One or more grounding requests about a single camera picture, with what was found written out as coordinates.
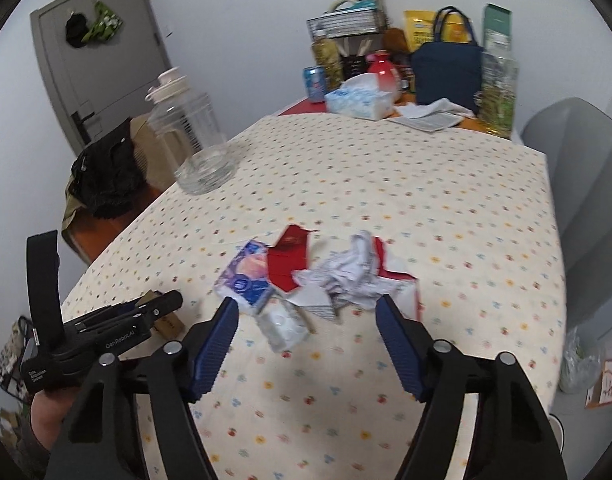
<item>plastic bag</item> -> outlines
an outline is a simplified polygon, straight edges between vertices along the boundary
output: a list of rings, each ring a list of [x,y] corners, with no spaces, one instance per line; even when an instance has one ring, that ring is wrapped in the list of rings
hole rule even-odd
[[[593,386],[602,373],[604,356],[594,339],[577,327],[566,334],[561,360],[560,389],[577,394]]]

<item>door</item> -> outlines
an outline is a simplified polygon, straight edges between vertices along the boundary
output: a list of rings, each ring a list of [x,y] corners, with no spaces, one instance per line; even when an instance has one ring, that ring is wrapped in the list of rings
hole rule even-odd
[[[92,25],[97,1],[123,24],[106,43],[71,46],[66,22],[80,12]],[[75,153],[151,110],[144,98],[170,63],[148,0],[56,0],[30,18],[41,75]]]

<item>patterned tablecloth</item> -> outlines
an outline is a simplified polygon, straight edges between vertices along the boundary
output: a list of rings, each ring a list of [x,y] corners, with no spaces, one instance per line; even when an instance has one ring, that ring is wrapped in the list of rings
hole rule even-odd
[[[329,114],[264,118],[231,142],[241,158],[234,179],[199,197],[171,187],[90,266],[63,306],[66,319],[178,288],[189,326],[212,317],[214,280],[246,240],[273,243],[297,223],[318,230],[314,262],[366,229],[420,280],[431,335],[467,354],[513,352],[548,408],[565,304],[541,153],[468,130],[425,134]],[[393,478],[422,406],[403,392],[374,312],[346,307],[340,324],[305,318],[310,338],[273,354],[254,320],[241,317],[212,393],[192,406],[217,475]],[[464,472],[474,400],[451,479]],[[162,479],[149,404],[140,405],[151,478]]]

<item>transparent bottle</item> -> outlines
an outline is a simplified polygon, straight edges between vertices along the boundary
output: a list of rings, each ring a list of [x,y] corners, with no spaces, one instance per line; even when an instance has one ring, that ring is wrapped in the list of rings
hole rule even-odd
[[[324,68],[326,72],[326,88],[329,92],[337,90],[342,86],[343,71],[339,59],[337,44],[331,40],[326,31],[319,28],[315,31],[315,41],[312,44],[312,53],[317,65]]]
[[[518,73],[519,65],[507,46],[495,43],[484,52],[479,117],[489,134],[511,136]]]
[[[155,103],[148,124],[161,142],[177,184],[200,195],[222,186],[237,170],[208,94],[196,94],[178,68],[159,76],[146,101]]]

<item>black device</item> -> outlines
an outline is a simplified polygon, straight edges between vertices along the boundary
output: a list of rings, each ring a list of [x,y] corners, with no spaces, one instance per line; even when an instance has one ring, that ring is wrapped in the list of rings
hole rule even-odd
[[[425,402],[395,480],[444,480],[466,393],[479,393],[480,403],[465,479],[566,480],[547,417],[515,356],[464,355],[404,319],[388,296],[377,302],[376,320],[404,389]],[[211,390],[236,327],[237,304],[226,298],[181,343],[138,360],[102,356],[64,422],[46,480],[147,480],[137,393],[150,395],[168,479],[217,480],[187,403]],[[198,367],[201,360],[209,366]]]
[[[26,272],[34,337],[23,353],[23,381],[32,394],[81,384],[106,352],[120,355],[150,337],[154,322],[182,306],[178,290],[140,304],[105,306],[63,323],[58,295],[57,232],[31,236]]]

